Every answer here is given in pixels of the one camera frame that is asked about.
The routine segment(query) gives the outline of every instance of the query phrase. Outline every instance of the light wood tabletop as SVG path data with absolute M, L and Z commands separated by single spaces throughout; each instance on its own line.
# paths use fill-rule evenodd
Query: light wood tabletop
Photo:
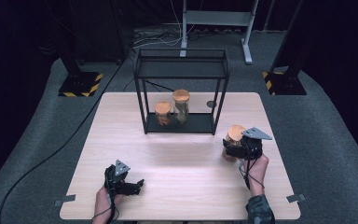
M 214 92 L 191 92 L 190 113 L 210 112 L 206 104 Z M 171 92 L 149 92 L 149 107 L 170 101 Z M 222 158 L 222 139 L 230 126 L 257 127 L 272 136 L 263 140 L 269 157 L 266 196 L 276 219 L 298 219 L 281 154 L 264 106 L 257 93 L 227 92 L 216 134 L 144 133 L 135 92 L 108 92 L 102 97 L 80 155 L 67 195 L 76 199 L 62 205 L 63 219 L 91 219 L 95 195 L 104 171 L 116 160 L 130 166 L 127 183 L 145 180 L 139 195 L 127 196 L 117 206 L 118 220 L 242 220 L 250 191 L 239 171 L 239 161 Z

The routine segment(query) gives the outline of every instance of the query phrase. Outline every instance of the glass jar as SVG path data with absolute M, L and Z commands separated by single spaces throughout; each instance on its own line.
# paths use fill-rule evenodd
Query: glass jar
M 245 127 L 243 127 L 241 125 L 238 125 L 238 124 L 232 125 L 228 129 L 228 132 L 226 135 L 226 140 L 234 146 L 240 146 L 241 139 L 242 139 L 242 132 L 245 130 L 246 130 Z M 235 162 L 237 160 L 237 158 L 235 158 L 235 157 L 228 156 L 228 154 L 226 153 L 225 147 L 223 147 L 222 157 L 223 157 L 223 159 L 225 159 L 225 161 L 229 161 L 229 162 Z
M 183 125 L 188 120 L 188 100 L 190 93 L 187 90 L 176 90 L 172 94 L 174 100 L 173 116 L 176 124 Z
M 157 123 L 159 126 L 171 124 L 171 104 L 168 102 L 158 102 L 155 106 Z

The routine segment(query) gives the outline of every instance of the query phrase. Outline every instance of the black metal shelf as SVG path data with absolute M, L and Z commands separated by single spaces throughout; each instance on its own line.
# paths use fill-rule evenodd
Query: black metal shelf
M 186 57 L 180 56 L 181 50 L 186 51 Z M 133 75 L 145 133 L 214 134 L 216 132 L 229 79 L 225 49 L 139 49 L 134 61 Z M 215 79 L 213 105 L 219 102 L 217 111 L 215 106 L 212 106 L 211 113 L 191 111 L 187 123 L 176 125 L 173 120 L 170 125 L 161 127 L 158 125 L 154 111 L 149 110 L 145 85 L 148 79 Z M 220 89 L 222 89 L 220 100 L 217 101 Z

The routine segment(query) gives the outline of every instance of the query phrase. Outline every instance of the shelf top tier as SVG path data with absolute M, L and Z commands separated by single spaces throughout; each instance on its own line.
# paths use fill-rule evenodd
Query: shelf top tier
M 139 49 L 133 72 L 135 78 L 226 79 L 228 65 L 225 49 Z

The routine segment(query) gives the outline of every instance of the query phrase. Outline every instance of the shelf bottom tier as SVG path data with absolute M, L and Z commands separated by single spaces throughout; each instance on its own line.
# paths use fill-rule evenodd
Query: shelf bottom tier
M 190 113 L 185 124 L 176 122 L 171 115 L 171 123 L 159 126 L 155 113 L 149 113 L 146 123 L 147 133 L 213 133 L 213 116 L 211 113 Z

